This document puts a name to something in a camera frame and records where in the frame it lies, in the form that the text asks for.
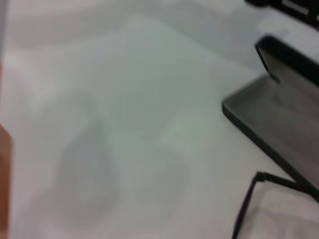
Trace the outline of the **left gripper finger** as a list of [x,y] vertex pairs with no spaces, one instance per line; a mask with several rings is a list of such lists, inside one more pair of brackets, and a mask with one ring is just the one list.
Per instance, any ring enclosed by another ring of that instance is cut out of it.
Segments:
[[309,26],[319,25],[318,0],[246,0],[254,7],[269,7]]

